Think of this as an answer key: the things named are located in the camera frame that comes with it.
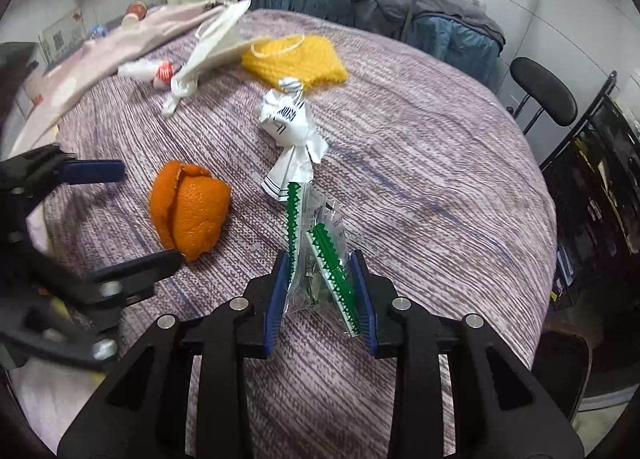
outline orange peel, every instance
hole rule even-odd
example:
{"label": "orange peel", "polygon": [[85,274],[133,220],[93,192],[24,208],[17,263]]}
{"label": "orange peel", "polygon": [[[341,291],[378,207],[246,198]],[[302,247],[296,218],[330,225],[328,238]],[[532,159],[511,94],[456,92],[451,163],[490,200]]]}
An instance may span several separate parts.
{"label": "orange peel", "polygon": [[167,162],[149,195],[149,213],[162,246],[176,248],[187,262],[213,248],[220,238],[231,187],[199,165]]}

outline yellow cloth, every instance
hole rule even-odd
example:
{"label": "yellow cloth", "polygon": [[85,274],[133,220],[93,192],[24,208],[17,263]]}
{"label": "yellow cloth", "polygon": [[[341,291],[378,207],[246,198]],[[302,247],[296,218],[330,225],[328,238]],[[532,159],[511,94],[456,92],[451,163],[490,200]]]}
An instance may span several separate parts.
{"label": "yellow cloth", "polygon": [[277,89],[286,76],[300,80],[305,90],[322,82],[341,83],[349,76],[334,46],[319,35],[258,41],[242,56],[242,66]]}

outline purple bedspread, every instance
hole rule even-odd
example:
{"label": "purple bedspread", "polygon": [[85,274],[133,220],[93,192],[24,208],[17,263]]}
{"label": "purple bedspread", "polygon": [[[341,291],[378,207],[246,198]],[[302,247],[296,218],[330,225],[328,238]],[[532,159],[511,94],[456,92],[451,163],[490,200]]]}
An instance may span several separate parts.
{"label": "purple bedspread", "polygon": [[[556,221],[527,142],[496,97],[449,65],[371,33],[278,11],[253,12],[240,27],[247,37],[313,32],[334,43],[349,80],[307,99],[331,145],[315,182],[340,201],[350,245],[434,314],[481,313],[530,365],[554,272]],[[194,43],[192,32],[148,57],[185,61]],[[166,94],[110,77],[62,121],[63,149],[127,165],[120,184],[63,186],[46,201],[56,254],[78,271],[162,249],[147,198],[167,160],[203,165],[232,187],[216,248],[124,311],[127,346],[163,313],[189,319],[239,295],[285,247],[284,207],[260,188],[281,150],[254,116],[265,91],[239,65],[215,70],[166,120]],[[340,336],[317,314],[286,317],[274,356],[246,363],[256,456],[384,457],[394,375],[395,360],[374,361],[359,338]],[[444,400],[452,451],[446,386]]]}

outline chair leg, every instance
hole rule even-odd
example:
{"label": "chair leg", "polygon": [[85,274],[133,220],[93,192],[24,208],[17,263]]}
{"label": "chair leg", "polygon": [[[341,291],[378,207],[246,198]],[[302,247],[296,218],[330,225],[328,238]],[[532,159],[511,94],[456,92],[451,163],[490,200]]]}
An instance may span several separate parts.
{"label": "chair leg", "polygon": [[544,109],[542,107],[538,109],[538,112],[533,116],[533,118],[531,118],[531,121],[524,128],[524,130],[522,131],[522,134],[524,134],[525,136],[527,135],[527,132],[529,132],[529,129],[532,128],[533,124],[537,121],[538,118],[540,118],[540,115],[542,114],[543,110]]}
{"label": "chair leg", "polygon": [[517,120],[518,116],[520,116],[520,113],[522,112],[522,108],[524,107],[524,104],[527,103],[527,100],[531,97],[531,95],[526,95],[523,99],[522,102],[519,103],[518,108],[515,110],[515,112],[513,113],[513,119]]}

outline crumpled paper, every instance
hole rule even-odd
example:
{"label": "crumpled paper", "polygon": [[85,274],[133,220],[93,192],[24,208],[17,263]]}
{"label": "crumpled paper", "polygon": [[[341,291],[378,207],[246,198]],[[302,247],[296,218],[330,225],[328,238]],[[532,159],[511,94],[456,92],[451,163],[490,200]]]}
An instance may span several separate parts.
{"label": "crumpled paper", "polygon": [[281,78],[280,87],[268,91],[256,107],[260,126],[284,147],[273,168],[262,181],[262,188],[277,201],[287,200],[289,182],[308,183],[314,178],[312,163],[319,164],[329,144],[319,134],[309,104],[305,103],[302,83]]}

